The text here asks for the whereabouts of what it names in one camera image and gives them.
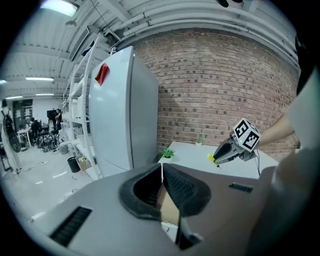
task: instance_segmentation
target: backpack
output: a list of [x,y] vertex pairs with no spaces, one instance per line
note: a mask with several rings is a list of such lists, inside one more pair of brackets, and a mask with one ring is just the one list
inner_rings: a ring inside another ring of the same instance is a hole
[[9,136],[11,134],[14,134],[14,128],[13,128],[13,121],[9,115],[10,110],[8,111],[8,114],[5,114],[3,110],[1,110],[1,113],[3,115],[3,129],[5,131],[5,133]]

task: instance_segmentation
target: potted plant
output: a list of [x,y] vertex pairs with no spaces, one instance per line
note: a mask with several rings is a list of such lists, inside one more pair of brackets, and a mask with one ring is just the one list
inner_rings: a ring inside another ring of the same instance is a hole
[[200,147],[200,146],[202,145],[202,137],[198,137],[198,138],[196,139],[195,145],[196,145],[197,147]]
[[161,163],[170,163],[175,155],[175,151],[166,147],[161,151],[161,154]]

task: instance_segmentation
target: brick wall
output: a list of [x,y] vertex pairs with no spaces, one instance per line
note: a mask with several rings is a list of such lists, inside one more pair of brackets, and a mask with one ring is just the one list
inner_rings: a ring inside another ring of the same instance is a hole
[[[297,72],[265,46],[234,34],[175,30],[134,46],[159,80],[158,150],[172,141],[217,146],[241,118],[259,131],[296,96]],[[297,148],[293,135],[261,148],[276,160]]]

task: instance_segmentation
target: shelving unit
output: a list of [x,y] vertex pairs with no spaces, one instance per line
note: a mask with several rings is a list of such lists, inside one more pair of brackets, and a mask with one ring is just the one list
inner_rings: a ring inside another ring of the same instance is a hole
[[[69,128],[72,132],[64,131],[68,138],[71,141],[71,147],[73,147],[73,151],[77,154],[77,150],[82,154],[89,162],[91,167],[86,170],[87,174],[93,179],[98,180],[102,178],[101,172],[98,168],[98,166],[95,164],[94,157],[96,156],[96,153],[94,151],[94,147],[92,145],[89,145],[89,135],[88,135],[88,128],[87,124],[90,122],[89,117],[86,115],[86,99],[87,99],[87,92],[88,92],[88,80],[89,80],[89,72],[97,65],[97,62],[94,63],[94,51],[99,43],[100,35],[97,36],[97,38],[94,41],[93,46],[91,49],[86,53],[86,55],[83,57],[83,59],[80,61],[79,64],[75,64],[73,67],[72,74],[68,80],[67,87],[63,94],[63,103],[62,103],[62,109],[63,109],[63,116],[62,118],[69,123]],[[82,68],[84,69],[84,74],[81,74],[81,80],[79,82],[75,82],[76,75],[82,72]],[[80,113],[77,112],[77,118],[73,118],[73,108],[71,107],[73,104],[73,99],[82,97],[82,100],[79,100],[78,104],[81,104],[81,111]],[[82,126],[83,130],[83,138],[84,138],[84,144],[85,146],[82,146],[80,144],[80,140],[75,137],[75,132],[73,131],[74,125],[79,124]]]

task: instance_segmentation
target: red magnet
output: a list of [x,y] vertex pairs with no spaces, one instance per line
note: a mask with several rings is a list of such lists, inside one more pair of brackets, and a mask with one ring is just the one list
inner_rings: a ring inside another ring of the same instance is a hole
[[107,71],[108,71],[108,65],[106,63],[103,63],[102,66],[100,67],[98,74],[95,77],[95,80],[98,82],[98,84],[100,86],[102,85],[102,83],[105,80],[105,76],[107,74]]

